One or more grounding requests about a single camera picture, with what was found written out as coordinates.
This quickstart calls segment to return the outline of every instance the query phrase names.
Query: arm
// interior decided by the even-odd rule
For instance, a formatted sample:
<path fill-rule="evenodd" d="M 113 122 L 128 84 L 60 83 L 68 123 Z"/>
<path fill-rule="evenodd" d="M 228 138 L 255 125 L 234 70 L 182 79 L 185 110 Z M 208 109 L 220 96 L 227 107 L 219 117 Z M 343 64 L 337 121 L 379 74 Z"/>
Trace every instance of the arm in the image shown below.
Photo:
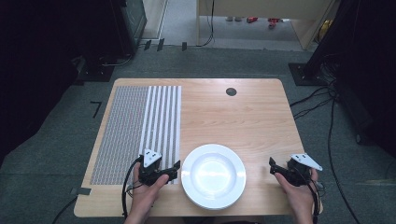
<path fill-rule="evenodd" d="M 138 182 L 139 167 L 140 162 L 134 167 L 134 183 L 136 183 L 137 186 L 141 185 L 141 183 Z M 142 185 L 134 189 L 132 208 L 124 224 L 143 224 L 146 221 L 149 217 L 151 206 L 159 197 L 159 190 L 168 182 L 168 179 L 168 175 L 162 175 L 152 186 Z"/>
<path fill-rule="evenodd" d="M 311 224 L 312 221 L 312 206 L 314 199 L 312 192 L 308 186 L 294 187 L 285 177 L 280 173 L 275 173 L 277 182 L 288 196 L 288 200 L 293 211 L 293 217 L 296 224 Z M 311 169 L 311 178 L 313 181 L 318 181 L 317 170 Z"/>

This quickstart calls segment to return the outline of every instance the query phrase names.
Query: table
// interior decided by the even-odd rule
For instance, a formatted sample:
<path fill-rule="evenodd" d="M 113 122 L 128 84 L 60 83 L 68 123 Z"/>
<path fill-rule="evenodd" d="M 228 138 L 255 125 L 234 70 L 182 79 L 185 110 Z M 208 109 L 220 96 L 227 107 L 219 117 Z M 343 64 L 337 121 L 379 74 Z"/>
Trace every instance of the table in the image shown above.
<path fill-rule="evenodd" d="M 212 15 L 213 0 L 196 0 L 196 34 L 200 45 L 200 16 Z M 215 0 L 213 16 L 291 19 L 303 49 L 314 40 L 336 0 Z"/>
<path fill-rule="evenodd" d="M 92 193 L 78 196 L 76 216 L 121 216 L 121 185 L 91 185 L 90 181 L 115 91 L 122 86 L 181 86 L 179 153 L 182 164 L 195 148 L 214 143 L 232 149 L 247 170 L 244 193 L 232 206 L 218 211 L 202 209 L 188 199 L 180 183 L 163 187 L 160 199 L 151 210 L 153 217 L 290 214 L 285 194 L 275 177 L 269 174 L 268 161 L 273 157 L 277 164 L 286 167 L 290 154 L 304 153 L 304 149 L 280 80 L 121 78 L 115 81 L 110 94 L 82 182 L 82 187 L 92 189 Z M 234 88 L 236 95 L 228 95 L 228 88 Z"/>

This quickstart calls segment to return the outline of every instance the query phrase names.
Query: striped mat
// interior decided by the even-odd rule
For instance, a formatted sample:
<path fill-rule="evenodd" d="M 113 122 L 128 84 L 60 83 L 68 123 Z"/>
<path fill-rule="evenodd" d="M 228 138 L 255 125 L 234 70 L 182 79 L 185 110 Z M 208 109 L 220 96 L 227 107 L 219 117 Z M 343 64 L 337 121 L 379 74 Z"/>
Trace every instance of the striped mat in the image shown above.
<path fill-rule="evenodd" d="M 91 184 L 121 185 L 145 148 L 163 154 L 161 169 L 172 167 L 179 160 L 180 104 L 180 86 L 117 87 Z"/>

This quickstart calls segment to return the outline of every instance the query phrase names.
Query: black circular hole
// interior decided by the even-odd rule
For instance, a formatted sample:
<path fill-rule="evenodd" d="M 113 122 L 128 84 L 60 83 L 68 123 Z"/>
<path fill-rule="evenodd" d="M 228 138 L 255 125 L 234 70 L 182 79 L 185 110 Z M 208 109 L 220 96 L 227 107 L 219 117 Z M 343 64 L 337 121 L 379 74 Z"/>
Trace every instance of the black circular hole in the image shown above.
<path fill-rule="evenodd" d="M 236 89 L 234 89 L 234 88 L 228 88 L 225 92 L 229 96 L 235 96 L 236 95 Z"/>

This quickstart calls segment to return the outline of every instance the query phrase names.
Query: red object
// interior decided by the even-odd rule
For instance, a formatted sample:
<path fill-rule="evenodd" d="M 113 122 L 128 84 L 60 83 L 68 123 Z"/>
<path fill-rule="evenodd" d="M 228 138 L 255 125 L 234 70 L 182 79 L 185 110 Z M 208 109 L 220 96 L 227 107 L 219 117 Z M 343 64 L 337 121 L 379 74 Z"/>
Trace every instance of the red object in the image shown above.
<path fill-rule="evenodd" d="M 257 21 L 259 18 L 257 17 L 247 17 L 247 23 L 252 23 L 254 21 Z"/>
<path fill-rule="evenodd" d="M 268 27 L 269 27 L 270 29 L 274 29 L 275 26 L 276 26 L 276 23 L 279 22 L 279 21 L 282 21 L 282 20 L 281 20 L 281 19 L 273 19 L 273 18 L 270 18 L 270 19 L 268 19 L 268 21 L 270 22 L 270 24 L 268 25 Z"/>

